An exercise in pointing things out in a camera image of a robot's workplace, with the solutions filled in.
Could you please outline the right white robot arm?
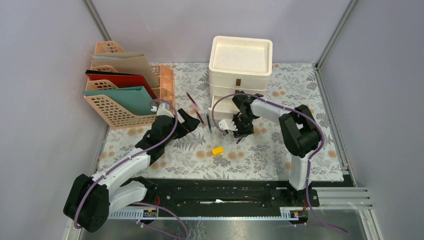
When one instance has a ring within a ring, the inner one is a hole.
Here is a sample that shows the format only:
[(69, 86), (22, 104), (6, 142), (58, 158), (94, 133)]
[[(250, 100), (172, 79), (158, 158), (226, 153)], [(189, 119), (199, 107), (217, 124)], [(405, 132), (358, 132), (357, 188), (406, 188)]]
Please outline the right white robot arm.
[(310, 109), (300, 105), (284, 108), (263, 98), (260, 94), (236, 93), (232, 102), (239, 112), (232, 121), (235, 138), (254, 133), (253, 120), (265, 118), (279, 124), (285, 148), (291, 154), (291, 172), (287, 193), (283, 195), (291, 205), (299, 206), (311, 201), (311, 158), (324, 144), (324, 134), (316, 124)]

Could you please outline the red ring binder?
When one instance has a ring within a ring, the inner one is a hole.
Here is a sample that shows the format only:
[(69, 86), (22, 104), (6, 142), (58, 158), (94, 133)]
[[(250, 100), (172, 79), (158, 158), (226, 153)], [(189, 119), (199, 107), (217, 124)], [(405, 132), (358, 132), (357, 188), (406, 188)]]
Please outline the red ring binder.
[(97, 70), (86, 70), (85, 75), (94, 90), (111, 90), (113, 86), (115, 89), (144, 87), (152, 99), (158, 98), (142, 75)]

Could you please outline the beige notebook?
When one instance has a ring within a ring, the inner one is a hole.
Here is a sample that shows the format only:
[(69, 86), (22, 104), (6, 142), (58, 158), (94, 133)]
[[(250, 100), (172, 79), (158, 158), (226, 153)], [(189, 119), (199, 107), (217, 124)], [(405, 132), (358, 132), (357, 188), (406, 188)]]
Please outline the beige notebook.
[(110, 52), (91, 55), (93, 67), (111, 66), (119, 73), (141, 75), (151, 88), (158, 88), (151, 65), (142, 52)]

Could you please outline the white bottom drawer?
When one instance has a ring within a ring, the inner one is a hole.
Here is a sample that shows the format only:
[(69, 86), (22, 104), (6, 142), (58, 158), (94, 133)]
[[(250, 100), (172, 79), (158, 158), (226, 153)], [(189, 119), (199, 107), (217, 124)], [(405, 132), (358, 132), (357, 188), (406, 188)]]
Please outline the white bottom drawer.
[[(211, 99), (211, 105), (208, 108), (209, 118), (212, 119), (212, 108), (214, 104), (221, 99), (222, 96), (213, 95)], [(218, 122), (223, 119), (233, 119), (234, 115), (239, 112), (239, 109), (235, 106), (232, 101), (232, 97), (221, 100), (214, 109), (214, 119)]]

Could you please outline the red capped marker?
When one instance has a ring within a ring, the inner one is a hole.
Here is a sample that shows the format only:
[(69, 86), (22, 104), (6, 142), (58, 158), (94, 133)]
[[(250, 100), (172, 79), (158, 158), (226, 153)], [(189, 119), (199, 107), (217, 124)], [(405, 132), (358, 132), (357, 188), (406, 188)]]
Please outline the red capped marker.
[(188, 92), (185, 92), (185, 93), (186, 93), (187, 97), (190, 99), (190, 101), (193, 103), (193, 105), (194, 105), (196, 108), (198, 108), (199, 106), (198, 106), (198, 104), (196, 103), (196, 101), (192, 98), (192, 96), (191, 96)]

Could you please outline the orange clear pen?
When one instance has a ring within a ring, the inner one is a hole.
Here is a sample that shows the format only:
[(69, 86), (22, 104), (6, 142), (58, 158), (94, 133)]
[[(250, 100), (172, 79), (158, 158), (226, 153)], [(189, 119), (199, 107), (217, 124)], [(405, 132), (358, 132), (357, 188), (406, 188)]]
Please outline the orange clear pen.
[(195, 113), (196, 113), (196, 115), (197, 115), (198, 119), (200, 120), (200, 122), (201, 122), (202, 126), (203, 126), (203, 127), (205, 127), (205, 126), (206, 126), (206, 123), (205, 123), (205, 121), (203, 120), (203, 118), (202, 118), (201, 114), (199, 113), (199, 111), (198, 111), (197, 109), (195, 109)]

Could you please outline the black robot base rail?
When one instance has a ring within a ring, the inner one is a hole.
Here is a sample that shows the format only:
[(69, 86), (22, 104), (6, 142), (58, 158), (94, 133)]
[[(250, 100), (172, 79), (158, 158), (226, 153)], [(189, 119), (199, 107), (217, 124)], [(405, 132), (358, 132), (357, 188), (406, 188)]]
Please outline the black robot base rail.
[(142, 202), (157, 204), (181, 218), (276, 217), (282, 207), (303, 209), (306, 190), (287, 180), (154, 179)]

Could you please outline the teal folder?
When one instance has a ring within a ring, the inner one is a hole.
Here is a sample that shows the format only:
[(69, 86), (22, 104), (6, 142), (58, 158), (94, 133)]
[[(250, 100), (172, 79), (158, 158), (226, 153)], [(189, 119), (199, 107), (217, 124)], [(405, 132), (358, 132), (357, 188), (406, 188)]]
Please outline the teal folder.
[(86, 90), (82, 94), (87, 97), (105, 95), (137, 116), (152, 115), (150, 102), (153, 100), (143, 86)]

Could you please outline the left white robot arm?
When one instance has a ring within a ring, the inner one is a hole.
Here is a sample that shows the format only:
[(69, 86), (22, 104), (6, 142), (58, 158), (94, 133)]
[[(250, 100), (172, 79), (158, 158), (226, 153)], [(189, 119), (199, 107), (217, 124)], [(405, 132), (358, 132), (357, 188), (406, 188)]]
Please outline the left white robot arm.
[(93, 233), (109, 214), (133, 203), (148, 206), (154, 202), (152, 184), (133, 175), (157, 161), (170, 141), (185, 137), (201, 123), (181, 108), (175, 114), (170, 108), (167, 102), (152, 107), (156, 117), (151, 128), (123, 159), (103, 172), (75, 178), (63, 213), (73, 220), (76, 229)]

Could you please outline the clear green pen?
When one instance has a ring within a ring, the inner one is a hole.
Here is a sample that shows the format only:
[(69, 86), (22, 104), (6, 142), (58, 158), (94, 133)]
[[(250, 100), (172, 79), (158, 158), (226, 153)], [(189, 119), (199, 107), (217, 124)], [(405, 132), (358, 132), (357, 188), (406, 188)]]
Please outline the clear green pen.
[(207, 120), (207, 125), (208, 125), (208, 129), (209, 129), (209, 133), (211, 135), (213, 135), (212, 124), (211, 124), (211, 120), (210, 120), (209, 114), (206, 114), (206, 120)]

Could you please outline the white three-drawer cabinet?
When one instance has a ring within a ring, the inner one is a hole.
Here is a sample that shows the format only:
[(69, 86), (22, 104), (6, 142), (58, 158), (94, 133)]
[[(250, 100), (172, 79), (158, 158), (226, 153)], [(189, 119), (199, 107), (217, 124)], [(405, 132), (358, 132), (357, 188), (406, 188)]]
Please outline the white three-drawer cabinet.
[(264, 95), (272, 75), (269, 39), (215, 36), (208, 65), (210, 96), (243, 91)]

